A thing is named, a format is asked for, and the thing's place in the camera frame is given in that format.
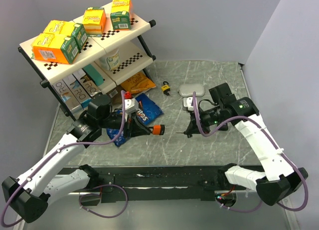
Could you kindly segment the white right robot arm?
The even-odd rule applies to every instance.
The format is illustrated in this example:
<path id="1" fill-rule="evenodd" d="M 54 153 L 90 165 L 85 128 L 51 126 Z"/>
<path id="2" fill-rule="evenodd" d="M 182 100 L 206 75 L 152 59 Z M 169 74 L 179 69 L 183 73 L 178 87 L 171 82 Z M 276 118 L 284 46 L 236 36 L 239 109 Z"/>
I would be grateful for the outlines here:
<path id="1" fill-rule="evenodd" d="M 219 130 L 227 131 L 230 123 L 249 143 L 263 168 L 259 172 L 238 164 L 227 164 L 218 170 L 218 185 L 222 189 L 242 186 L 255 191 L 269 206 L 279 203 L 303 187 L 304 201 L 293 211 L 304 209 L 309 200 L 306 184 L 308 172 L 305 168 L 298 168 L 278 146 L 253 101 L 249 97 L 236 98 L 227 83 L 211 88 L 209 93 L 213 107 L 205 111 L 200 108 L 196 93 L 183 99 L 183 109 L 190 114 L 190 122 L 184 134 L 188 138 L 194 134 L 209 137 Z"/>

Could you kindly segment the orange padlock with keys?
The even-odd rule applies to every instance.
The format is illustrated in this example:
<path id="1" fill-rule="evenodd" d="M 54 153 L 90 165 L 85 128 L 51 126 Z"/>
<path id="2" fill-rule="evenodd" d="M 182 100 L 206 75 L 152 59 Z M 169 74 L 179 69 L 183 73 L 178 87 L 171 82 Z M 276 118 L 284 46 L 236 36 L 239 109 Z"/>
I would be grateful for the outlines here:
<path id="1" fill-rule="evenodd" d="M 159 125 L 150 126 L 150 130 L 152 135 L 164 135 L 165 125 L 159 124 Z"/>

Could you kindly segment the orange padlock key bunch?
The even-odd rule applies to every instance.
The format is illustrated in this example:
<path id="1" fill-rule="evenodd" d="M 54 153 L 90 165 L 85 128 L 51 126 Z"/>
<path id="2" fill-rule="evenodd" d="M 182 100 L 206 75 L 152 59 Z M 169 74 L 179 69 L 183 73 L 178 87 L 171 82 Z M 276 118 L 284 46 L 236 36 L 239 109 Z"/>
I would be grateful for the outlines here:
<path id="1" fill-rule="evenodd" d="M 176 134 L 183 134 L 185 135 L 187 138 L 191 138 L 193 135 L 192 133 L 189 133 L 187 131 L 183 131 L 183 132 L 176 132 Z"/>

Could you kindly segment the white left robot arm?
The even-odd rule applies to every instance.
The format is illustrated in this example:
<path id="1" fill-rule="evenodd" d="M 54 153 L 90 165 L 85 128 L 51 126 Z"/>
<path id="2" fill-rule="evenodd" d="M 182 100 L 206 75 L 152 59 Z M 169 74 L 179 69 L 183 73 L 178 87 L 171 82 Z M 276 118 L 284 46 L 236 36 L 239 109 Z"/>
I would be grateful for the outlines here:
<path id="1" fill-rule="evenodd" d="M 112 110 L 108 95 L 96 94 L 55 147 L 25 173 L 17 178 L 7 177 L 2 183 L 6 201 L 3 211 L 12 208 L 22 220 L 31 223 L 42 216 L 50 204 L 71 192 L 98 190 L 101 182 L 99 173 L 87 164 L 62 178 L 56 179 L 55 176 L 73 157 L 91 145 L 98 145 L 96 139 L 101 136 L 103 129 L 119 131 L 104 145 L 114 142 L 121 135 L 162 135 L 165 127 L 146 126 L 137 115 L 139 102 L 134 98 L 126 99 L 125 94 L 121 92 L 120 113 Z"/>

